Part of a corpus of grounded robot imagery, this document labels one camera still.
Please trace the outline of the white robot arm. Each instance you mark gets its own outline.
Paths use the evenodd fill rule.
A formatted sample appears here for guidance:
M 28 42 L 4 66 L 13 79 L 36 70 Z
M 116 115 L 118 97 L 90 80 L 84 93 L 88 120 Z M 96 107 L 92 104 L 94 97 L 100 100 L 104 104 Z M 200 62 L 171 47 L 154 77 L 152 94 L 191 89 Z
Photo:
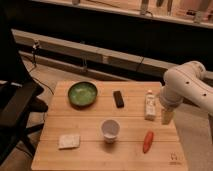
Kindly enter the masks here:
M 183 99 L 188 99 L 208 113 L 211 140 L 213 143 L 213 87 L 203 82 L 205 66 L 199 61 L 190 61 L 169 68 L 163 76 L 165 85 L 159 92 L 163 106 L 162 123 L 168 125 L 174 110 Z

